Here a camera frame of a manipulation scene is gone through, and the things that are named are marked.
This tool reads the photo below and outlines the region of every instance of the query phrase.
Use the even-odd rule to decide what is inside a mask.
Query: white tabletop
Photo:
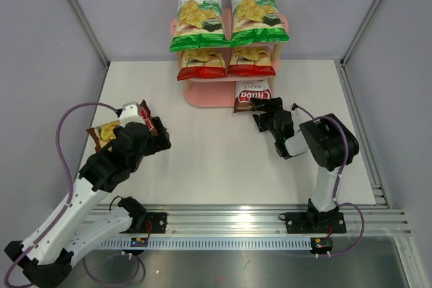
[[[191,107],[177,73],[175,61],[111,63],[100,101],[120,108],[145,99],[168,129],[172,147],[144,158],[104,202],[120,195],[143,204],[307,203],[317,177],[312,155],[280,158],[271,134],[259,133],[250,112]],[[334,113],[354,133],[332,60],[282,60],[273,95],[282,97],[285,107],[295,102],[316,116]],[[115,118],[99,107],[93,125]],[[308,118],[298,112],[293,119],[298,125]],[[88,138],[83,161],[94,151]],[[344,171],[339,201],[375,203],[361,154]]]

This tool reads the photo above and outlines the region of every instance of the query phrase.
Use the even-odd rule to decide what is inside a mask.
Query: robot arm
[[[81,168],[70,204],[66,196],[32,235],[24,241],[12,241],[5,248],[9,258],[16,261],[23,251],[33,247],[18,265],[36,286],[57,287],[72,267],[104,239],[128,229],[140,229],[144,224],[145,208],[133,198],[124,198],[107,217],[75,233],[77,225],[88,212],[119,183],[127,180],[144,156],[171,147],[169,134],[160,119],[153,119],[158,133],[158,136],[153,136],[137,103],[124,105],[119,118],[120,126],[114,130],[116,139],[90,156]],[[34,246],[34,240],[52,225],[64,206],[67,209],[63,216]]]
[[[300,124],[300,131],[294,131],[290,111],[282,108],[282,100],[273,98],[261,100],[252,98],[252,104],[263,114],[253,115],[260,132],[269,130],[275,139],[278,155],[290,159],[310,150],[318,164],[317,182],[308,210],[303,213],[285,213],[288,233],[345,233],[342,213],[333,201],[333,191],[338,180],[338,169],[344,162],[345,145],[336,122],[344,132],[348,144],[347,165],[359,152],[354,135],[334,115],[328,114],[316,120]]]

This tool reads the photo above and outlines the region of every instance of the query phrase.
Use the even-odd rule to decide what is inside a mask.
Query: cable
[[[329,226],[329,234],[325,238],[328,239],[329,237],[331,237],[331,234],[333,234],[333,225]]]
[[[300,107],[297,104],[292,105],[293,110],[297,109],[297,108],[299,108],[301,111],[305,112],[313,121],[317,121],[320,119],[328,120],[330,123],[332,123],[337,128],[337,130],[339,131],[339,133],[342,136],[342,140],[344,141],[344,150],[345,150],[344,161],[342,162],[342,165],[340,166],[339,170],[337,171],[336,181],[335,181],[335,185],[333,187],[333,193],[331,195],[331,199],[333,199],[335,205],[339,208],[344,207],[344,206],[351,206],[352,208],[357,210],[358,214],[360,215],[360,219],[362,221],[362,227],[361,227],[360,235],[358,236],[358,239],[354,242],[354,244],[350,248],[348,248],[344,251],[335,252],[332,254],[332,256],[343,256],[344,254],[347,254],[348,252],[351,252],[353,249],[355,249],[360,244],[360,242],[363,240],[363,235],[365,234],[365,224],[364,224],[365,223],[365,216],[363,215],[363,212],[361,211],[361,209],[357,205],[355,205],[351,202],[343,202],[340,204],[336,199],[336,195],[338,193],[338,188],[339,188],[339,183],[340,183],[340,176],[342,174],[342,171],[346,167],[346,163],[348,162],[348,141],[346,139],[345,132],[342,129],[341,125],[336,120],[334,120],[333,118],[328,117],[328,116],[313,117],[313,115],[310,114],[303,107]]]
[[[121,197],[121,196],[116,196],[116,197],[114,197],[114,199],[112,199],[112,201],[109,203],[109,211],[110,211],[110,212],[111,212],[111,207],[113,206],[113,202],[114,202],[114,200],[116,200],[116,199],[118,199],[118,198],[123,199],[123,197]]]
[[[147,243],[148,243],[150,239],[151,231],[153,230],[153,225],[150,221],[147,221],[146,228],[147,228]]]
[[[90,102],[90,103],[82,103],[76,106],[73,106],[71,109],[69,109],[68,111],[66,111],[64,113],[64,115],[61,117],[58,125],[57,125],[57,130],[55,131],[55,147],[57,149],[57,153],[59,155],[61,164],[63,165],[63,168],[65,170],[66,173],[66,178],[67,178],[67,186],[68,186],[68,193],[67,193],[67,200],[66,203],[70,204],[70,202],[72,201],[72,198],[74,196],[74,182],[72,180],[72,175],[70,173],[68,164],[66,163],[65,157],[63,155],[63,152],[61,151],[61,146],[60,146],[60,130],[61,130],[61,126],[63,125],[63,122],[65,121],[66,117],[72,112],[75,111],[78,108],[81,107],[86,107],[86,106],[103,106],[103,107],[107,107],[108,109],[111,109],[114,112],[117,112],[117,109],[115,109],[114,107],[107,105],[107,104],[103,104],[103,103],[96,103],[96,102]],[[21,262],[21,260],[33,249],[34,246],[37,246],[38,243],[40,241],[42,241],[42,239],[44,238],[44,236],[50,232],[50,230],[55,226],[55,224],[57,224],[57,222],[59,221],[59,219],[63,216],[63,214],[66,212],[66,210],[68,209],[68,206],[64,206],[59,213],[57,214],[57,216],[53,219],[53,221],[51,222],[50,225],[48,225],[48,227],[33,241],[33,246],[29,246],[24,252],[21,253],[21,255],[13,262],[13,264],[9,267],[9,269],[7,269],[6,274],[5,274],[5,278],[3,283],[5,284],[5,286],[7,288],[29,288],[32,287],[33,284],[28,284],[28,285],[22,285],[22,286],[15,286],[12,285],[9,282],[9,278],[11,276],[12,271],[15,269],[15,267],[18,265],[18,263]]]
[[[115,258],[116,256],[123,256],[123,253],[116,253],[116,254],[113,254],[113,255],[109,256],[108,258],[104,259],[104,261],[102,261],[101,263],[104,263],[104,262],[106,262],[106,261],[108,261],[108,260],[110,260],[110,259],[112,259],[112,258]],[[88,276],[89,276],[89,277],[90,277],[94,282],[96,282],[96,283],[100,283],[100,284],[102,284],[102,285],[109,286],[109,287],[121,287],[121,286],[124,286],[124,285],[128,285],[128,284],[130,284],[133,280],[135,280],[136,276],[138,275],[138,272],[140,271],[140,265],[142,266],[142,270],[144,271],[144,273],[143,273],[143,275],[142,275],[142,279],[144,279],[144,278],[145,278],[145,275],[146,275],[146,268],[145,268],[144,263],[142,262],[142,260],[141,260],[139,257],[134,256],[133,254],[129,254],[129,256],[130,256],[130,257],[133,257],[134,260],[136,261],[136,269],[135,269],[135,272],[134,272],[134,274],[132,275],[132,277],[131,277],[129,280],[123,282],[123,283],[107,283],[107,282],[105,282],[105,281],[100,280],[99,278],[96,278],[96,277],[95,277],[95,276],[90,272],[90,270],[88,269],[88,267],[87,267],[87,263],[86,263],[86,258],[83,258],[83,259],[82,259],[82,265],[83,265],[83,267],[84,267],[84,271],[86,272],[86,274],[87,274],[87,275],[88,275]]]

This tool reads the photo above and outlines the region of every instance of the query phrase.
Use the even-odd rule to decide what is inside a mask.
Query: cassava chips bag
[[[177,80],[224,77],[226,77],[225,61],[217,49],[184,51]]]
[[[275,76],[267,47],[236,47],[232,51],[229,74],[242,77]]]
[[[230,45],[255,42],[287,42],[275,0],[231,0],[233,9]]]
[[[151,112],[145,100],[140,103],[140,114],[142,120],[147,125],[150,130],[151,135],[158,136],[155,124],[153,123],[153,117],[151,117]],[[105,145],[107,145],[111,140],[115,139],[114,129],[120,125],[120,121],[112,121],[100,126],[92,127],[86,129],[87,133],[90,134],[94,143],[96,144],[94,150],[99,152]]]
[[[169,50],[226,47],[222,0],[178,0],[177,26]]]
[[[237,81],[234,112],[252,111],[254,107],[251,98],[271,99],[269,81]]]

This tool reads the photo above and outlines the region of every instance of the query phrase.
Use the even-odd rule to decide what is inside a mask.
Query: pink stand
[[[223,24],[225,26],[225,35],[227,37],[231,37],[232,30],[232,11],[231,9],[223,10]],[[283,27],[285,31],[288,32],[288,21],[284,15],[281,15]],[[176,31],[176,19],[174,18],[171,26],[169,27],[169,31],[171,35],[174,36]],[[283,43],[254,43],[249,46],[271,46],[273,45],[273,49],[271,51],[271,64],[275,71],[279,69],[280,60],[279,56],[281,54]],[[221,49],[223,57],[225,59],[225,64],[228,66],[231,60],[232,49],[231,48],[223,48]],[[178,58],[178,67],[180,69],[180,63],[182,62],[183,51],[177,52]],[[198,108],[211,108],[211,107],[233,107],[234,106],[234,96],[236,93],[236,82],[247,80],[247,81],[255,81],[255,80],[264,80],[269,79],[270,88],[273,88],[273,82],[275,77],[270,76],[259,76],[259,77],[239,77],[235,75],[228,75],[226,78],[219,79],[189,79],[183,81],[183,95],[186,101]]]

